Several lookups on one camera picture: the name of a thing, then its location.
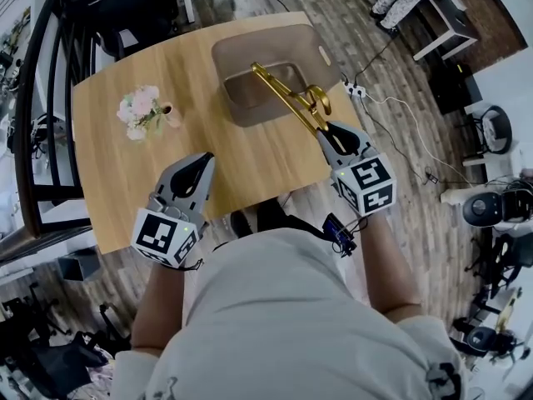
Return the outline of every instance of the wooden table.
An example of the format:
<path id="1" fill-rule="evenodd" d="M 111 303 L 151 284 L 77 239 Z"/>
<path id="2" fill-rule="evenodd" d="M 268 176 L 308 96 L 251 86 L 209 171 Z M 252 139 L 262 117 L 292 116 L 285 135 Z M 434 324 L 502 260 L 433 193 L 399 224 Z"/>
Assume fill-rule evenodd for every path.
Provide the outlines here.
<path id="1" fill-rule="evenodd" d="M 318 142 L 293 115 L 238 127 L 212 61 L 212 46 L 223 38 L 302 23 L 310 24 L 305 13 L 292 12 L 204 28 L 135 53 L 75 87 L 77 165 L 102 253 L 129 246 L 137 210 L 146 206 L 162 171 L 189 154 L 216 157 L 208 219 L 329 176 Z M 145 84 L 158 86 L 161 102 L 173 103 L 184 122 L 134 142 L 116 114 L 122 97 Z M 330 119 L 360 127 L 342 83 L 328 95 Z"/>

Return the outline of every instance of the white cable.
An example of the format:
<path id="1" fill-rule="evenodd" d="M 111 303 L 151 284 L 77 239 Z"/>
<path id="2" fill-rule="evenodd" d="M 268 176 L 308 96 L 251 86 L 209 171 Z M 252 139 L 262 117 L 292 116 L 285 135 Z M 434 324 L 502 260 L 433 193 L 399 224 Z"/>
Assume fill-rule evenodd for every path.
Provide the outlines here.
<path id="1" fill-rule="evenodd" d="M 473 185 L 471 184 L 471 182 L 466 179 L 463 174 L 461 172 L 459 172 L 457 169 L 455 169 L 453 166 L 451 166 L 450 164 L 448 164 L 447 162 L 443 162 L 442 160 L 440 160 L 439 158 L 435 157 L 433 154 L 431 154 L 430 150 L 427 149 L 427 146 L 426 146 L 426 143 L 424 142 L 424 139 L 422 138 L 422 134 L 420 132 L 420 126 L 418 124 L 418 120 L 416 120 L 416 117 L 415 117 L 415 114 L 412 112 L 411 110 L 411 107 L 409 107 L 409 104 L 405 101 L 402 101 L 401 99 L 398 99 L 397 97 L 386 97 L 384 101 L 377 101 L 375 100 L 373 97 L 371 97 L 368 93 L 366 94 L 366 96 L 368 98 L 370 98 L 374 103 L 378 103 L 378 104 L 383 104 L 383 103 L 386 103 L 387 101 L 389 100 L 393 100 L 393 101 L 396 101 L 397 103 L 403 103 L 407 109 L 409 110 L 409 113 L 411 114 L 411 116 L 413 117 L 413 120 L 415 120 L 415 125 L 416 125 L 416 131 L 418 132 L 418 137 L 420 138 L 421 142 L 422 142 L 422 147 L 424 147 L 424 149 L 426 150 L 426 153 L 429 154 L 429 156 L 433 159 L 433 160 L 436 160 L 437 162 L 441 163 L 441 164 L 444 164 L 445 166 L 449 167 L 450 169 L 452 169 L 455 173 L 457 173 L 461 178 L 463 178 L 465 180 L 465 182 L 470 185 L 471 187 L 473 187 Z"/>

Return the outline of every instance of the person's right arm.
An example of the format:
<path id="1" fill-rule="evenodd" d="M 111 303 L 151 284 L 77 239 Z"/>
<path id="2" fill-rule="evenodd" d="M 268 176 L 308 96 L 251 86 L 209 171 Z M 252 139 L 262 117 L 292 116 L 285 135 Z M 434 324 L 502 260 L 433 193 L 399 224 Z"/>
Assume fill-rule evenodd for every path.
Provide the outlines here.
<path id="1" fill-rule="evenodd" d="M 394 323 L 422 315 L 416 280 L 382 212 L 368 218 L 361 244 L 372 307 Z"/>

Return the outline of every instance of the shoe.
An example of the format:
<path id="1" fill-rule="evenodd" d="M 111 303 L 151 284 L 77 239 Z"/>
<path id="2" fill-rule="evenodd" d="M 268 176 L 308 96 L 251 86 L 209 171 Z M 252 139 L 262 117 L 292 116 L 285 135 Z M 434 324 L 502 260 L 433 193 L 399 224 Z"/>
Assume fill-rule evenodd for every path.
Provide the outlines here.
<path id="1" fill-rule="evenodd" d="M 248 223 L 247 217 L 244 216 L 240 210 L 232 212 L 230 215 L 230 225 L 232 226 L 233 232 L 239 238 L 250 236 L 253 234 L 250 224 Z"/>
<path id="2" fill-rule="evenodd" d="M 386 16 L 386 13 L 376 13 L 373 10 L 370 11 L 370 17 L 382 21 Z"/>
<path id="3" fill-rule="evenodd" d="M 378 21 L 376 22 L 376 25 L 377 27 L 382 30 L 383 32 L 387 33 L 389 36 L 391 36 L 391 38 L 395 38 L 399 33 L 400 31 L 398 30 L 398 28 L 396 27 L 393 27 L 393 28 L 385 28 L 381 25 L 381 21 Z"/>

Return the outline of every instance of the forearm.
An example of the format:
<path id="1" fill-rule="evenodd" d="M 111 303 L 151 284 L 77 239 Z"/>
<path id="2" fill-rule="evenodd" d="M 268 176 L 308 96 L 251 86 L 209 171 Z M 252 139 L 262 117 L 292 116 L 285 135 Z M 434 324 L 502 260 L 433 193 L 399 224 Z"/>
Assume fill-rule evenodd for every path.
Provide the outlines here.
<path id="1" fill-rule="evenodd" d="M 182 328 L 183 272 L 154 264 L 132 329 L 132 349 L 161 353 Z"/>
<path id="2" fill-rule="evenodd" d="M 385 215 L 379 212 L 368 218 L 367 227 L 361 231 L 361 244 L 372 307 L 385 315 L 401 308 L 421 310 L 416 280 Z"/>

